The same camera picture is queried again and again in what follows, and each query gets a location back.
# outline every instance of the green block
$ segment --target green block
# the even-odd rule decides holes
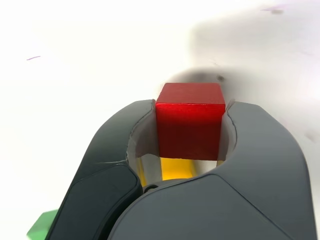
[[[53,210],[42,213],[26,234],[28,238],[30,240],[45,240],[57,212],[58,210]]]

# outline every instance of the yellow block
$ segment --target yellow block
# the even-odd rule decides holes
[[[136,159],[136,163],[137,163],[137,171],[138,171],[137,174],[138,174],[138,177],[140,178],[142,187],[144,187],[147,185],[147,181],[145,177],[144,166],[142,164],[142,159],[138,157]]]
[[[161,158],[162,180],[188,179],[196,176],[195,166],[189,159]]]

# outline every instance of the white surface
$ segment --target white surface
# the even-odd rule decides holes
[[[283,3],[282,14],[261,11]],[[317,1],[296,0],[3,3],[1,238],[24,239],[59,207],[110,116],[198,67],[225,78],[228,99],[261,105],[296,137],[320,222],[319,13]]]

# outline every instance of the dark gray plastic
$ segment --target dark gray plastic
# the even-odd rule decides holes
[[[316,240],[308,168],[292,135],[261,107],[224,116],[226,162],[138,198],[109,240]]]
[[[317,239],[308,168],[296,140],[260,106],[235,102],[228,115],[235,148],[212,172],[292,239]]]
[[[157,154],[157,132],[153,127],[154,100],[134,102],[101,126],[84,154],[46,240],[108,237],[120,214],[143,194],[128,156],[133,153],[134,159],[136,153]]]

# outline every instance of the red block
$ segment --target red block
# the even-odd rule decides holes
[[[160,157],[216,161],[225,109],[218,83],[166,83],[155,104]]]

